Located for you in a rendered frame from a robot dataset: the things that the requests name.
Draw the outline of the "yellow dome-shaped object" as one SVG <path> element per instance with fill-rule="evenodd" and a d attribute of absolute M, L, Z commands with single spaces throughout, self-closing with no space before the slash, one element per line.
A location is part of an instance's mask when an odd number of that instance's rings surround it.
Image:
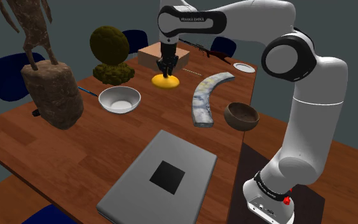
<path fill-rule="evenodd" d="M 156 86 L 158 88 L 162 88 L 162 89 L 176 88 L 180 84 L 180 81 L 177 77 L 175 77 L 173 75 L 164 77 L 163 74 L 155 75 L 151 79 L 151 82 L 154 86 Z"/>

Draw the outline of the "white bowl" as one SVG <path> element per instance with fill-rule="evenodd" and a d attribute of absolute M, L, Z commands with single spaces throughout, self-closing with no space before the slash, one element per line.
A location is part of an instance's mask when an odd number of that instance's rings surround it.
<path fill-rule="evenodd" d="M 134 88 L 117 86 L 99 94 L 100 105 L 108 112 L 125 114 L 133 111 L 141 102 L 141 94 Z"/>

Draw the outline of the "brown wooden table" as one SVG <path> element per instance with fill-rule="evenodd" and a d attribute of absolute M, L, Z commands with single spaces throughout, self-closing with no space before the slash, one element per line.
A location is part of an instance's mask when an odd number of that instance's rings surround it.
<path fill-rule="evenodd" d="M 128 61 L 135 76 L 128 85 L 142 96 L 130 113 L 103 109 L 96 96 L 81 91 L 84 111 L 68 130 L 59 130 L 32 116 L 33 102 L 0 114 L 0 164 L 11 176 L 0 183 L 0 224 L 21 224 L 48 204 L 55 204 L 85 224 L 109 224 L 96 210 L 98 201 L 123 174 L 159 130 L 166 130 L 217 156 L 216 166 L 196 224 L 225 224 L 243 133 L 228 126 L 225 107 L 251 100 L 255 74 L 243 73 L 214 57 L 189 48 L 189 62 L 177 73 L 180 85 L 172 90 L 151 84 L 154 73 Z M 193 125 L 191 104 L 198 84 L 217 73 L 229 72 L 233 81 L 218 85 L 209 103 L 211 128 Z M 94 77 L 79 86 L 95 94 L 105 85 Z"/>

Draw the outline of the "grey closed laptop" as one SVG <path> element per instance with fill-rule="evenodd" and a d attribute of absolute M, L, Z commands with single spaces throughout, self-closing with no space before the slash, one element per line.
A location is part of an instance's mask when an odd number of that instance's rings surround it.
<path fill-rule="evenodd" d="M 196 224 L 216 161 L 160 130 L 96 208 L 113 224 Z"/>

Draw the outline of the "brown figure on rock base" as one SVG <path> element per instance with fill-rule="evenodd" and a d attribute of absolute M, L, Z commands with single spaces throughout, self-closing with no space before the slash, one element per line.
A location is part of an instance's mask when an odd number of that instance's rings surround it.
<path fill-rule="evenodd" d="M 47 0 L 6 0 L 25 33 L 24 52 L 29 60 L 21 69 L 25 87 L 40 116 L 67 130 L 81 117 L 83 99 L 71 68 L 54 56 L 45 18 L 52 21 Z"/>

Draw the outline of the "curved grey marble slab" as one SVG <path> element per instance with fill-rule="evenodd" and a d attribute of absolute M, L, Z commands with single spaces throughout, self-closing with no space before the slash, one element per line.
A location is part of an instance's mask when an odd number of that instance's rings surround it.
<path fill-rule="evenodd" d="M 234 79 L 235 77 L 231 73 L 223 72 L 209 76 L 198 84 L 191 104 L 191 116 L 195 127 L 213 127 L 214 121 L 209 103 L 210 95 L 218 85 Z"/>

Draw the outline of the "brown wooden bowl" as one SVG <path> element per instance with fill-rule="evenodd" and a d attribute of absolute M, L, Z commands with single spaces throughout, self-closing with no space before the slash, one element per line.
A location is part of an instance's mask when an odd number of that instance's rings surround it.
<path fill-rule="evenodd" d="M 224 119 L 235 130 L 249 131 L 258 124 L 259 114 L 248 104 L 232 102 L 224 110 Z"/>

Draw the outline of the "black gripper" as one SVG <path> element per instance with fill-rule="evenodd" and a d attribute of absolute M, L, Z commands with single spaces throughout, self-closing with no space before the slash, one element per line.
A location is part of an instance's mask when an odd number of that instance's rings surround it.
<path fill-rule="evenodd" d="M 176 55 L 176 48 L 176 43 L 161 43 L 161 58 L 156 61 L 156 64 L 164 78 L 172 76 L 172 71 L 177 65 L 179 57 Z"/>

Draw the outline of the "dark red and black rifle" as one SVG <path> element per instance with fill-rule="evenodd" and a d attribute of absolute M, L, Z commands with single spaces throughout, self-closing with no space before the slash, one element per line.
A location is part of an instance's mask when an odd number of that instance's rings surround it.
<path fill-rule="evenodd" d="M 212 56 L 215 56 L 217 58 L 219 58 L 220 60 L 222 60 L 223 62 L 226 62 L 228 64 L 230 64 L 230 62 L 228 62 L 226 60 L 226 58 L 228 57 L 228 55 L 226 53 L 223 53 L 223 52 L 216 52 L 216 51 L 211 51 L 211 50 L 208 50 L 206 49 L 204 46 L 202 45 L 199 45 L 199 44 L 194 44 L 194 43 L 191 43 L 189 41 L 186 41 L 186 40 L 183 40 L 181 38 L 179 38 L 179 41 L 183 42 L 183 43 L 186 43 L 187 45 L 190 45 L 190 46 L 193 46 L 197 49 L 199 49 L 201 52 L 204 52 L 207 54 L 207 57 L 210 57 L 211 55 Z"/>

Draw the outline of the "olive green round sculpture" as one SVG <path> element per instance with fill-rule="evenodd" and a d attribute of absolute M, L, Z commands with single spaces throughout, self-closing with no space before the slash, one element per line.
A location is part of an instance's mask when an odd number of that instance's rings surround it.
<path fill-rule="evenodd" d="M 90 48 L 100 64 L 93 68 L 93 76 L 106 85 L 121 85 L 134 77 L 135 70 L 125 60 L 130 46 L 124 33 L 105 25 L 90 36 Z"/>

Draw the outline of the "dark robot stand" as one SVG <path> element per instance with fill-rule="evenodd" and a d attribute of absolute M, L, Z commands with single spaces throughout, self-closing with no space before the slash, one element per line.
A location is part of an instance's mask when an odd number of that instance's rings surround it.
<path fill-rule="evenodd" d="M 269 160 L 245 143 L 241 147 L 226 224 L 268 224 L 247 207 L 243 184 L 255 176 Z M 296 185 L 291 193 L 293 224 L 322 224 L 325 199 L 305 185 Z"/>

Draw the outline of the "white plate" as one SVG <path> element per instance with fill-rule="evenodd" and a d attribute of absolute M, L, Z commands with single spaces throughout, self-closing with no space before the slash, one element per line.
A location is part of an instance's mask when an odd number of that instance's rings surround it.
<path fill-rule="evenodd" d="M 256 70 L 248 65 L 248 64 L 244 64 L 244 63 L 234 63 L 233 67 L 241 72 L 244 72 L 244 73 L 255 73 Z"/>

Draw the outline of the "thin white stick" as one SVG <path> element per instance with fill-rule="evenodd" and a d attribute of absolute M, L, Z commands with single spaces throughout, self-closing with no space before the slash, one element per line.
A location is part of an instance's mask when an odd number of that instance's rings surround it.
<path fill-rule="evenodd" d="M 203 76 L 202 74 L 197 73 L 197 72 L 194 72 L 194 71 L 191 71 L 191 70 L 189 70 L 189 69 L 184 69 L 184 68 L 183 68 L 182 70 L 187 71 L 187 72 L 190 72 L 190 73 L 193 73 L 193 74 L 196 74 L 196 75 L 199 75 L 199 76 Z"/>

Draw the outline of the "blue pen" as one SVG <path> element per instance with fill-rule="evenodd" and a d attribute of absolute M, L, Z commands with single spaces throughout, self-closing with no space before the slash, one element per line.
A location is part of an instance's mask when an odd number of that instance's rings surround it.
<path fill-rule="evenodd" d="M 97 94 L 95 94 L 95 93 L 93 93 L 93 92 L 91 92 L 91 91 L 89 91 L 89 90 L 87 90 L 87 89 L 84 89 L 84 88 L 82 88 L 82 87 L 78 87 L 80 90 L 82 90 L 82 91 L 84 91 L 84 92 L 86 92 L 86 93 L 88 93 L 88 94 L 91 94 L 91 95 L 93 95 L 93 96 L 96 96 L 96 97 L 98 97 L 98 95 Z"/>

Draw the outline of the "tan cardboard box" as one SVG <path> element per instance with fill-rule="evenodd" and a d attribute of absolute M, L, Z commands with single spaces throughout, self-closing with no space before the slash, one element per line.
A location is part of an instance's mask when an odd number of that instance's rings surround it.
<path fill-rule="evenodd" d="M 160 72 L 156 61 L 161 58 L 160 42 L 141 48 L 138 50 L 138 64 Z M 176 48 L 176 55 L 179 57 L 172 73 L 183 69 L 189 61 L 190 52 L 181 48 Z"/>

